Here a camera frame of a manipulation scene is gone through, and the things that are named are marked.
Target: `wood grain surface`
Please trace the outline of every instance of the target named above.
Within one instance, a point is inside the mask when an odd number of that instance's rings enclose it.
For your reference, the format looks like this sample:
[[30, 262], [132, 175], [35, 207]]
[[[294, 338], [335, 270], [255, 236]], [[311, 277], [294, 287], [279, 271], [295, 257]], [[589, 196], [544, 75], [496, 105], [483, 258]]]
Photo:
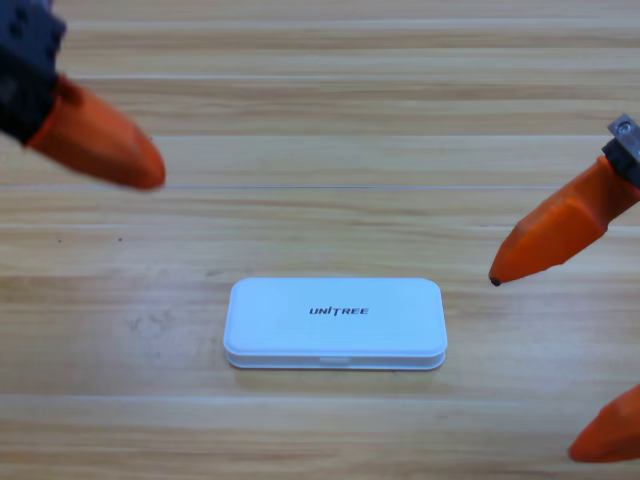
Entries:
[[[633, 0], [58, 0], [62, 70], [134, 116], [137, 194], [0, 141], [0, 478], [630, 480], [572, 463], [638, 383], [640, 209], [496, 289], [511, 227], [640, 116]], [[427, 373], [242, 371], [248, 276], [427, 277]]]

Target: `wooden table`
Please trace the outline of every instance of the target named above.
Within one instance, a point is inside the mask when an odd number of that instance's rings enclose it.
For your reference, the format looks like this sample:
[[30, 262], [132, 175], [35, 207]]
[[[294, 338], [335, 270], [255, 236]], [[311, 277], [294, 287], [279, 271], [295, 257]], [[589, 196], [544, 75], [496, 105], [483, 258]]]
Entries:
[[[59, 64], [166, 189], [2, 141], [0, 478], [637, 479], [566, 448], [640, 380], [640, 208], [496, 289], [513, 224], [640, 117], [636, 0], [59, 0]], [[247, 276], [417, 276], [431, 373], [226, 363]]]

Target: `orange fingertip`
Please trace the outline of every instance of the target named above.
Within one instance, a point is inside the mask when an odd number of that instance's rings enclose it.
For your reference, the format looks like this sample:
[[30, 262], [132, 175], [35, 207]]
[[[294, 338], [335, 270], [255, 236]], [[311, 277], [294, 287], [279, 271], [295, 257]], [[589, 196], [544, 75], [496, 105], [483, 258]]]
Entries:
[[28, 147], [75, 172], [152, 190], [165, 183], [160, 152], [133, 121], [62, 77], [57, 102]]
[[640, 458], [640, 386], [616, 398], [569, 448], [575, 462], [611, 463]]
[[518, 222], [493, 261], [491, 282], [498, 286], [565, 263], [638, 200], [640, 190], [600, 157]]

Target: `light wood surface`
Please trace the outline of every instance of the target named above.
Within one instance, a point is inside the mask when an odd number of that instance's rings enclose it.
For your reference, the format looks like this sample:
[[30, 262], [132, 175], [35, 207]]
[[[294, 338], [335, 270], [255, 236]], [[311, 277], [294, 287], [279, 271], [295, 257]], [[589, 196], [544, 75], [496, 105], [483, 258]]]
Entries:
[[[640, 207], [562, 268], [486, 277], [640, 116], [640, 3], [57, 6], [60, 67], [153, 134], [169, 183], [0, 141], [0, 478], [638, 478], [565, 452], [640, 378]], [[230, 289], [264, 275], [430, 278], [447, 361], [232, 369]]]

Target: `robotic hand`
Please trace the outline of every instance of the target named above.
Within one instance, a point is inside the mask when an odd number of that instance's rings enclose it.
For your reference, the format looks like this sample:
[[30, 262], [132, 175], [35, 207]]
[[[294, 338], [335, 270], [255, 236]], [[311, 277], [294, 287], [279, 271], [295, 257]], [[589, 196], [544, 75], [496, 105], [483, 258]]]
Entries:
[[75, 172], [138, 190], [161, 187], [164, 162], [144, 132], [56, 72], [66, 25], [51, 4], [0, 1], [0, 130]]

